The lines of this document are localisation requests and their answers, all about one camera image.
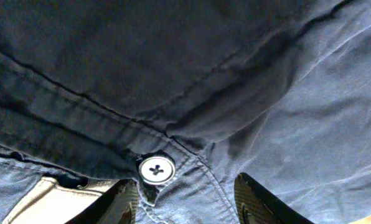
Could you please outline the dark blue shorts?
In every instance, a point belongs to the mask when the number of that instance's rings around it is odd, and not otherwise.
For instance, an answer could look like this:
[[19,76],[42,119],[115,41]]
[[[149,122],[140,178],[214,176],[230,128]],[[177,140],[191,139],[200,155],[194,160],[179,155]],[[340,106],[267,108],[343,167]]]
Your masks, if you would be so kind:
[[0,223],[240,223],[240,173],[371,217],[371,0],[0,1]]

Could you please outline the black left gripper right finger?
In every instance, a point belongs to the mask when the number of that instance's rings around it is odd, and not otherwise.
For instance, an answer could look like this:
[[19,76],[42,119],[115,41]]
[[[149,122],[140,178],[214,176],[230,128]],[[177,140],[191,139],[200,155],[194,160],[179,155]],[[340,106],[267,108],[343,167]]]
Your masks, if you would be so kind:
[[241,224],[312,224],[246,173],[235,179],[234,197]]

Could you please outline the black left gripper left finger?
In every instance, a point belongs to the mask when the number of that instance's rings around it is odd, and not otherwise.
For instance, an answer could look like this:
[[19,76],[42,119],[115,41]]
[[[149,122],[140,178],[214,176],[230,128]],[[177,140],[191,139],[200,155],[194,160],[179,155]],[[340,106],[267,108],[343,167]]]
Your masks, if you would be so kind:
[[137,183],[119,180],[66,224],[132,224],[139,203]]

